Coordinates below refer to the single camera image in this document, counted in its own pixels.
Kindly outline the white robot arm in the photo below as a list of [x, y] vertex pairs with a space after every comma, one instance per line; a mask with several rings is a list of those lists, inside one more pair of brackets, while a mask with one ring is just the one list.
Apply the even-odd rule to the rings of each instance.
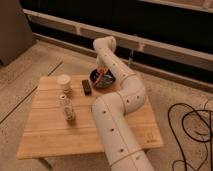
[[97, 97], [91, 107], [111, 171], [156, 171], [125, 119], [145, 104], [142, 79], [115, 55], [113, 36], [95, 39], [93, 47], [98, 65], [107, 67], [121, 87]]

